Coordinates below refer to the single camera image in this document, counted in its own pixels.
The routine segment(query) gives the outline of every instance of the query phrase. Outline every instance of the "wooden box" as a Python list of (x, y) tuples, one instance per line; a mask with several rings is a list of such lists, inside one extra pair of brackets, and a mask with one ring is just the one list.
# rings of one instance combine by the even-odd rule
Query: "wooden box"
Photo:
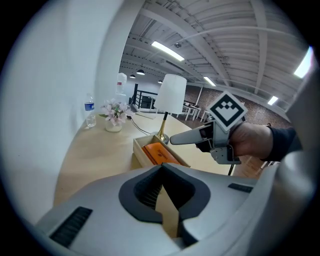
[(133, 139), (133, 153), (135, 154), (136, 158), (138, 159), (142, 167), (154, 166), (154, 164), (150, 161), (145, 152), (142, 150), (142, 147), (144, 147), (147, 144), (156, 142), (160, 142), (175, 157), (175, 159), (179, 161), (181, 165), (190, 167), (190, 165), (188, 165), (179, 155), (177, 155), (172, 149), (170, 149), (155, 135), (149, 135)]

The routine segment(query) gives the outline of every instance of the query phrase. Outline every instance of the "wooden table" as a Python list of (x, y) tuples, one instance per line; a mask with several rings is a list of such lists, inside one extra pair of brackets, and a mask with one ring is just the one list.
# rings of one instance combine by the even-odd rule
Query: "wooden table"
[[(163, 114), (153, 115), (156, 115), (155, 119), (135, 115), (133, 120), (141, 129), (152, 133), (159, 130), (164, 117)], [(190, 130), (188, 126), (170, 115), (167, 116), (164, 131), (169, 137), (188, 130)], [(130, 120), (127, 120), (122, 130), (116, 133), (107, 132), (105, 119), (98, 115), (95, 127), (87, 129), (83, 125), (75, 135), (63, 160), (55, 189), (54, 205), (66, 201), (90, 182), (141, 168), (133, 154), (133, 139), (143, 136), (145, 134)], [(209, 153), (202, 153), (194, 144), (169, 143), (168, 146), (194, 169), (228, 174), (230, 165), (217, 164)], [(163, 214), (163, 227), (166, 226), (165, 230), (173, 237), (176, 233), (174, 224), (178, 212), (165, 191), (159, 195), (156, 210)]]

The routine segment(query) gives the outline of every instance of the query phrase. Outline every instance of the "pink flower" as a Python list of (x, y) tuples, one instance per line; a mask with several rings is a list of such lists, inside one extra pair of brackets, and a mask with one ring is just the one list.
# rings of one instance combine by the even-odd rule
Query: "pink flower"
[(101, 107), (102, 111), (104, 112), (105, 115), (107, 116), (114, 116), (115, 115), (115, 110), (112, 109), (112, 106), (109, 104), (109, 105), (104, 105)]
[(128, 106), (126, 103), (120, 103), (119, 109), (123, 112), (125, 112), (128, 109)]
[(119, 117), (118, 120), (122, 123), (125, 123), (127, 119), (127, 115), (125, 113), (122, 113)]
[(106, 118), (105, 118), (105, 120), (106, 121), (111, 121), (111, 119), (115, 119), (115, 116), (114, 115), (108, 115)]
[(113, 126), (121, 125), (122, 123), (126, 122), (126, 120), (123, 121), (123, 120), (120, 120), (119, 118), (116, 118), (116, 117), (111, 118), (110, 121), (113, 124)]
[(130, 109), (127, 109), (126, 111), (124, 111), (124, 113), (129, 117), (133, 117), (135, 115), (135, 113), (133, 113)]

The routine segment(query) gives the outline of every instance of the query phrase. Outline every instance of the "black sleeve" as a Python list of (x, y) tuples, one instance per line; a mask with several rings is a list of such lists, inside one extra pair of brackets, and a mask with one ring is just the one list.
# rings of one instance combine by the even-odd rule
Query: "black sleeve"
[(295, 129), (277, 129), (269, 127), (273, 135), (273, 147), (270, 155), (262, 161), (281, 161), (281, 159), (292, 151), (301, 150), (301, 143)]

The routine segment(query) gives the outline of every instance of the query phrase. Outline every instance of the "black slot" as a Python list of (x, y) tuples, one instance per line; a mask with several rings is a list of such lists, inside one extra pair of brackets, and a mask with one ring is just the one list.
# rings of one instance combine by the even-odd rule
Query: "black slot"
[(253, 189), (252, 186), (246, 186), (246, 185), (241, 185), (237, 183), (231, 183), (228, 188), (234, 189), (234, 190), (239, 190), (242, 192), (250, 193)]
[(93, 210), (78, 207), (70, 216), (56, 229), (56, 231), (50, 236), (50, 238), (68, 248), (78, 235), (81, 228), (86, 223)]

